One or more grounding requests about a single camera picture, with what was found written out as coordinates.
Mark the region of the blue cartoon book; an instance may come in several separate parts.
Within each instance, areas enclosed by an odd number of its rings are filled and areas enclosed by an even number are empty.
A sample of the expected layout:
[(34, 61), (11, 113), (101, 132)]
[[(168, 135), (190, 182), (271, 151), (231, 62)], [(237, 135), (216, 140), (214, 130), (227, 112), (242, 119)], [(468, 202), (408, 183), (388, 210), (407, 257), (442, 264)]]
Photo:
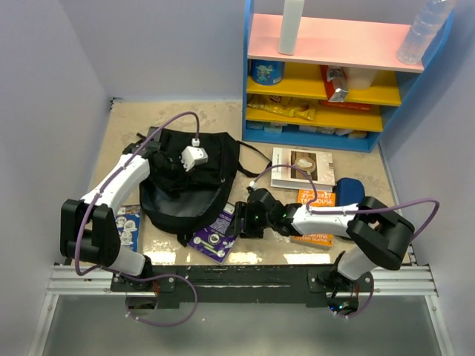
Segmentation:
[(120, 207), (115, 222), (121, 246), (137, 252), (141, 222), (140, 205), (123, 205)]

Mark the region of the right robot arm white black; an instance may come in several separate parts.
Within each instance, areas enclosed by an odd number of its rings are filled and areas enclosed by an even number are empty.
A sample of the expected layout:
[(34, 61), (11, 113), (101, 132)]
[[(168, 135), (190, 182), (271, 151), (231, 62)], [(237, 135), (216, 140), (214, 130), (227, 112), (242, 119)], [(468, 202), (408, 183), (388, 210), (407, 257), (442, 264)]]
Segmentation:
[(262, 238), (270, 228), (284, 237), (330, 234), (355, 243), (339, 254), (320, 284), (333, 292), (348, 291), (377, 267), (398, 271), (414, 235), (413, 224), (374, 197), (341, 207), (283, 204), (265, 188), (249, 189), (245, 202), (237, 202), (226, 235)]

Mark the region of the purple book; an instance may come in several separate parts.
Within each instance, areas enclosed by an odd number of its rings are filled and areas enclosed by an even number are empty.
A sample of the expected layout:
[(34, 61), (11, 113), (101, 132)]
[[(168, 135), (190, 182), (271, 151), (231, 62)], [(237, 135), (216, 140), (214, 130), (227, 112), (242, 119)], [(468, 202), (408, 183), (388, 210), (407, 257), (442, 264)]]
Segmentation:
[(235, 207), (226, 203), (225, 208), (211, 225), (194, 233), (188, 247), (223, 265), (237, 239), (235, 236), (226, 234), (234, 212)]

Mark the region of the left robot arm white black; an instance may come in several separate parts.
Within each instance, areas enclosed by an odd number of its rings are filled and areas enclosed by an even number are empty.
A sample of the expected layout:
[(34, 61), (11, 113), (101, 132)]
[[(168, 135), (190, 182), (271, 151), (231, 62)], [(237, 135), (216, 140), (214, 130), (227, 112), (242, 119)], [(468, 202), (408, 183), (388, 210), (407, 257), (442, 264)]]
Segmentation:
[(182, 280), (196, 291), (184, 277), (154, 274), (148, 257), (121, 246), (115, 215), (131, 191), (150, 174), (144, 150), (141, 145), (123, 154), (94, 190), (80, 200), (68, 199), (63, 203), (60, 252), (74, 261), (75, 272), (81, 277), (103, 268), (124, 277), (137, 291), (149, 289), (160, 279)]

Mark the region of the black student backpack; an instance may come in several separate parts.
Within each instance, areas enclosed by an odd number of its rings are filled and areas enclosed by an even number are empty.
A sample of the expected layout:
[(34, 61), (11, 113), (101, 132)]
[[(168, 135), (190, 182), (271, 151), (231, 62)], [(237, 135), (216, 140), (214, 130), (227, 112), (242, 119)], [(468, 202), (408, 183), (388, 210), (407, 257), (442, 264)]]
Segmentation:
[(153, 226), (177, 236), (185, 246), (192, 234), (211, 225), (225, 208), (237, 172), (248, 178), (257, 174), (240, 163), (240, 148), (257, 149), (238, 141), (227, 132), (202, 133), (200, 146), (208, 162), (186, 172), (185, 182), (159, 181), (151, 178), (151, 156), (161, 152), (181, 160), (181, 153), (191, 144), (193, 133), (164, 129), (146, 147), (149, 176), (140, 183), (140, 205)]

